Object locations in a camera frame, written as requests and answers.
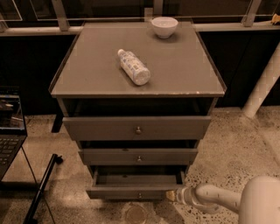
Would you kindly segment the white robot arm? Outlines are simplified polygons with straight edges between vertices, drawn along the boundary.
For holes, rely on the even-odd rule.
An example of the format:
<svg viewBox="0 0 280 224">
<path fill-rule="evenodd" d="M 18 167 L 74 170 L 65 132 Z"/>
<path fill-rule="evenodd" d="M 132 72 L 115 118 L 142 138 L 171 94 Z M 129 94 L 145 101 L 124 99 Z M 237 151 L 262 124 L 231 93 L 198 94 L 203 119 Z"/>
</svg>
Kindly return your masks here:
<svg viewBox="0 0 280 224">
<path fill-rule="evenodd" d="M 166 192 L 172 202 L 193 206 L 206 214 L 220 207 L 238 214 L 239 224 L 280 224 L 280 180 L 269 176 L 252 178 L 242 193 L 210 184 L 180 187 Z"/>
</svg>

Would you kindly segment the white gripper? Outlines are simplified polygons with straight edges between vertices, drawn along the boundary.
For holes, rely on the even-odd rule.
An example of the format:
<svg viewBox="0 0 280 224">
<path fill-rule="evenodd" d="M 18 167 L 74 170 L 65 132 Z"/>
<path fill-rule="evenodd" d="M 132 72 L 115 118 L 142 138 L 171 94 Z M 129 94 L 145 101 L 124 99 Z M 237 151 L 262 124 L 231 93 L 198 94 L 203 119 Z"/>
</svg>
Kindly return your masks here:
<svg viewBox="0 0 280 224">
<path fill-rule="evenodd" d="M 175 192 L 173 190 L 167 191 L 165 196 L 170 201 L 177 201 L 184 205 L 193 205 L 193 189 L 191 187 L 181 187 Z"/>
</svg>

